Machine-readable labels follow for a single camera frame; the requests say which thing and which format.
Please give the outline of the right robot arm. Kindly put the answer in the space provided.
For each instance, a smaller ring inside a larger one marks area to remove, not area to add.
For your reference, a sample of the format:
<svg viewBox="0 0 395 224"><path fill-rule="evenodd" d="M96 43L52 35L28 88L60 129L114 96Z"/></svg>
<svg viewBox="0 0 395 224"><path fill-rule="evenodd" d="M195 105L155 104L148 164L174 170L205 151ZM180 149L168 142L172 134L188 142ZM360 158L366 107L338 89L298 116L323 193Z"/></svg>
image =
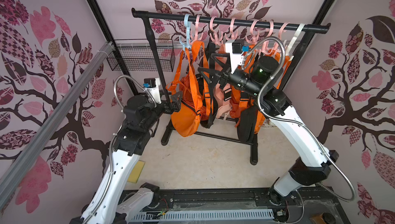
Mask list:
<svg viewBox="0 0 395 224"><path fill-rule="evenodd" d="M338 153L328 150L305 126L291 101L273 84L276 78L271 75L279 68L279 62L269 56L262 55L254 65L251 73L241 69L231 71L229 54L211 54L211 61L219 65L219 69L200 68L201 73L208 73L204 77L210 85L218 84L235 87L253 98L253 114L263 114L275 124L296 149L299 157L293 166L278 178L268 191L270 201L280 205L293 191L304 186L322 185L335 167Z"/></svg>

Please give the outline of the small black sling bag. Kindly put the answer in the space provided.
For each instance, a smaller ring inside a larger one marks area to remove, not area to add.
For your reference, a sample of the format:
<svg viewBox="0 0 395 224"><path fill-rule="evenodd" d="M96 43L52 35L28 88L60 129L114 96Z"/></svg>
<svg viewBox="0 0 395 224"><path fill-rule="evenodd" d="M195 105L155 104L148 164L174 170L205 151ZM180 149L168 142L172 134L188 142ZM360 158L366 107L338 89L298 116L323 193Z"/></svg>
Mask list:
<svg viewBox="0 0 395 224"><path fill-rule="evenodd" d="M255 132L258 109L256 106L247 108L241 112L239 125L237 127L238 139L241 143L250 143Z"/></svg>

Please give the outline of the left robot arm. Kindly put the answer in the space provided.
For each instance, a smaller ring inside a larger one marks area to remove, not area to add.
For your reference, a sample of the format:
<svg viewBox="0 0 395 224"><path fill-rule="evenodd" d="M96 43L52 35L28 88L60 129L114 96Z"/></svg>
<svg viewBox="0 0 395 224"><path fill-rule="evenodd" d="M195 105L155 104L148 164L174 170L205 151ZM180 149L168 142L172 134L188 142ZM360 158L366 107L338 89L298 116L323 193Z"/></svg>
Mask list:
<svg viewBox="0 0 395 224"><path fill-rule="evenodd" d="M110 164L95 196L72 224L127 224L145 207L159 202L159 188L145 183L132 196L121 200L127 180L164 113L181 108L182 92L170 101L150 102L150 97L131 97L122 111L125 119L109 147Z"/></svg>

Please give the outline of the orange backpack with black panel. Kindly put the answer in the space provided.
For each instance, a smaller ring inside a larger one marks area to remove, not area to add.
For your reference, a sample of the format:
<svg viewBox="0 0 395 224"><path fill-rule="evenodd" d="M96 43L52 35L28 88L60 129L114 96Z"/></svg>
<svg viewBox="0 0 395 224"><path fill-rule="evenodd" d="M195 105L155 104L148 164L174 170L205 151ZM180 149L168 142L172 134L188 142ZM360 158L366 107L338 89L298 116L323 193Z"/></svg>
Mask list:
<svg viewBox="0 0 395 224"><path fill-rule="evenodd" d="M210 85L210 66L204 42L193 42L188 54L191 59L188 60L187 75L181 79L180 86L184 91L183 100L200 115L201 126L209 128L214 123L218 105L214 100L214 87Z"/></svg>

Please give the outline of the bright orange waist bag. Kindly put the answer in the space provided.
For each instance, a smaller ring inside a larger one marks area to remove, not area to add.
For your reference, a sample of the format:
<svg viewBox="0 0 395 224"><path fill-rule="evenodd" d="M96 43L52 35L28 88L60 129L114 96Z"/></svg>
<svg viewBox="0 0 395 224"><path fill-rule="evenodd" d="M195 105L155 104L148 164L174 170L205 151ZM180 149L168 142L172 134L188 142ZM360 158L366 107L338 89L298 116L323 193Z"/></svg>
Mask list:
<svg viewBox="0 0 395 224"><path fill-rule="evenodd" d="M271 52L271 53L269 53L269 54L263 54L263 56L268 56L268 57L270 57L270 58L276 60L278 63L280 63L280 60L281 60L281 55L280 55L279 52L276 52L276 53ZM279 89L279 88L280 88L281 81L282 81L282 78L283 78L283 75L284 75L284 70L287 70L288 67L289 67L289 63L288 63L289 60L290 60L290 57L289 57L289 56L286 56L286 60L285 60L285 63L284 63L284 65L283 65L283 68L282 68L282 69L280 70L280 72L276 75L276 78L275 78L276 81L275 81L275 83L274 83L274 85L273 85L276 89ZM258 134L258 132L259 132L259 130L261 129L261 127L264 127L264 126L265 126L265 120L266 120L266 118L265 118L264 115L259 111L259 112L257 113L257 121L256 121L255 129L254 129L254 134Z"/></svg>

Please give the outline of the dark orange backpack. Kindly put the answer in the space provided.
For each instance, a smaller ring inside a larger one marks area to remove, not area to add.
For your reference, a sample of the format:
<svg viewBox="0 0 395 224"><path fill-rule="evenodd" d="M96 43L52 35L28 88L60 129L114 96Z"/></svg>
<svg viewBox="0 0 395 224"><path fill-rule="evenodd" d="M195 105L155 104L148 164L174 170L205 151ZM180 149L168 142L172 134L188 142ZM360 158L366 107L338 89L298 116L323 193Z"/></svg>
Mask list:
<svg viewBox="0 0 395 224"><path fill-rule="evenodd" d="M241 112L250 107L250 96L244 91L236 89L231 86L231 111L230 117L238 119L241 116Z"/></svg>

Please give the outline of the orange bag underneath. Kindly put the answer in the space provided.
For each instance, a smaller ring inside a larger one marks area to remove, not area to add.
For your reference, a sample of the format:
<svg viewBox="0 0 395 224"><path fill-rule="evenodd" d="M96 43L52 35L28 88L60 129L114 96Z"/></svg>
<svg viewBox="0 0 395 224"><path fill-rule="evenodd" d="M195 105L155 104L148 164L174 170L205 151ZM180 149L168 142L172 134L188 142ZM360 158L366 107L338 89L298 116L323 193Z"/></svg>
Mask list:
<svg viewBox="0 0 395 224"><path fill-rule="evenodd" d="M180 61L174 79L166 87L172 94L176 94L177 89L179 89L182 92L182 97L190 95L192 99L192 101L182 101L180 111L171 115L172 125L183 137L193 135L198 130L201 121L201 108L203 106L190 52L191 50L186 48L185 51L180 53ZM189 71L186 77L181 79L183 56L187 57Z"/></svg>

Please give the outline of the black and orange bag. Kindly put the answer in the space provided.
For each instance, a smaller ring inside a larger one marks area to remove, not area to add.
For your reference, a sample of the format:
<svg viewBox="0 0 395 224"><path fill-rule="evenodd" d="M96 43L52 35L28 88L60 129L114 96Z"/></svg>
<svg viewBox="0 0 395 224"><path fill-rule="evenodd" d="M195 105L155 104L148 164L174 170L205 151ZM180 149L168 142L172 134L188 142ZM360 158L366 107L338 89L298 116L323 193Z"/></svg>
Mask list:
<svg viewBox="0 0 395 224"><path fill-rule="evenodd" d="M215 44L213 42L209 42L208 46L204 51L204 56L206 56L207 59L207 66L205 66L204 59L202 59L201 60L202 65L200 67L214 69L215 64L214 61L211 60L211 54L215 52L216 52ZM200 73L199 75L200 78L198 82L199 84L203 85L203 87L200 88L200 90L202 90L202 95L204 97L203 106L206 108L205 112L202 112L202 114L205 114L205 116L202 117L200 123L204 128L210 128L213 125L214 120L216 118L216 114L218 111L218 103L215 100L215 92L213 95L210 95L210 93L208 92L207 82L204 80L204 78L201 76Z"/></svg>

